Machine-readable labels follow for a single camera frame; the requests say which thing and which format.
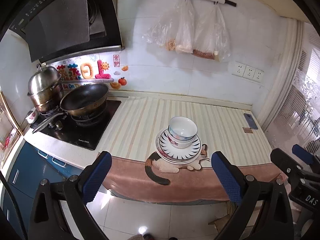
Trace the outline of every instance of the smartphone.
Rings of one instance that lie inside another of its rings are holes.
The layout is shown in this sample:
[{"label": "smartphone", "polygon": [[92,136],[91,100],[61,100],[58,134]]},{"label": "smartphone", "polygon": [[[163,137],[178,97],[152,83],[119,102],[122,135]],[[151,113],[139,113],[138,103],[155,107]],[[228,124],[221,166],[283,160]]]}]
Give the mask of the smartphone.
[{"label": "smartphone", "polygon": [[253,120],[252,115],[251,114],[243,114],[243,115],[244,115],[244,118],[247,120],[249,127],[251,129],[258,130],[258,126],[256,125],[255,121]]}]

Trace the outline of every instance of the striped mat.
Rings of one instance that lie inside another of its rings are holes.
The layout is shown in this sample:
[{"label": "striped mat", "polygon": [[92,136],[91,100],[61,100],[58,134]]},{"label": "striped mat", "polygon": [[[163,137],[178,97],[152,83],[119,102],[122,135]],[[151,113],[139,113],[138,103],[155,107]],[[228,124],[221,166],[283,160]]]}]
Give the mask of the striped mat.
[{"label": "striped mat", "polygon": [[[202,143],[208,145],[209,156],[221,151],[231,164],[247,166],[270,163],[271,147],[262,129],[244,133],[248,127],[244,113],[251,111],[199,103],[129,97],[121,104],[108,125],[99,149],[113,156],[145,161],[155,151],[155,137],[174,116],[185,116],[198,127]],[[210,167],[209,161],[201,161]]]}]

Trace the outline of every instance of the patterned plate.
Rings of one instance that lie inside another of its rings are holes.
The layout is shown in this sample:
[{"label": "patterned plate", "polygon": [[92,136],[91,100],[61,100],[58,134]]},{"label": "patterned plate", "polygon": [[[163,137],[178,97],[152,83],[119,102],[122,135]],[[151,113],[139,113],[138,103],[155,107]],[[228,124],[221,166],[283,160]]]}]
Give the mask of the patterned plate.
[{"label": "patterned plate", "polygon": [[167,136],[168,129],[161,130],[156,136],[158,154],[171,163],[186,164],[194,161],[201,153],[201,141],[196,135],[191,145],[184,149],[174,147]]}]

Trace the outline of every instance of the power socket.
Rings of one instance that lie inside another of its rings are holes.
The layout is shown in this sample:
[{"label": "power socket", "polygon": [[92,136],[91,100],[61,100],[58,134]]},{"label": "power socket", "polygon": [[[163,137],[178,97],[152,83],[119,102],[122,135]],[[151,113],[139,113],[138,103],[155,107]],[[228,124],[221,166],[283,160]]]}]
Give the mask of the power socket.
[{"label": "power socket", "polygon": [[262,70],[256,69],[253,75],[253,80],[257,82],[261,82],[263,75],[264,75],[264,72]]},{"label": "power socket", "polygon": [[250,67],[250,66],[246,65],[243,77],[253,80],[255,71],[256,71],[256,69],[254,67]]},{"label": "power socket", "polygon": [[244,70],[245,70],[245,64],[235,62],[232,74],[242,77],[244,74]]}]

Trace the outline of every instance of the wall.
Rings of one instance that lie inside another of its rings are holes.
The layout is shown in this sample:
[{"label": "wall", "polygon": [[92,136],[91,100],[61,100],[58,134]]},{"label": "wall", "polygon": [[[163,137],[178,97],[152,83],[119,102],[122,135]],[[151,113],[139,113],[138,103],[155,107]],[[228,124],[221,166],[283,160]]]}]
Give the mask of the wall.
[{"label": "wall", "polygon": [[[113,75],[120,68],[113,67],[113,55],[119,54],[121,72],[128,84],[121,89],[163,92],[215,98],[253,105],[257,116],[263,101],[272,87],[278,71],[286,35],[286,20],[256,0],[231,0],[237,7],[220,5],[231,44],[230,61],[219,63],[212,60],[177,54],[156,45],[147,44],[143,34],[154,25],[158,17],[172,8],[178,0],[118,0],[118,21],[126,49],[83,56],[56,62],[80,65],[90,61],[97,73],[96,60],[110,64]],[[195,19],[213,5],[205,0],[192,0]],[[235,61],[248,64],[265,72],[261,83],[232,75]]]},{"label": "wall", "polygon": [[20,124],[34,107],[27,93],[36,63],[31,63],[28,44],[11,30],[7,30],[0,42],[0,59],[0,86]]}]

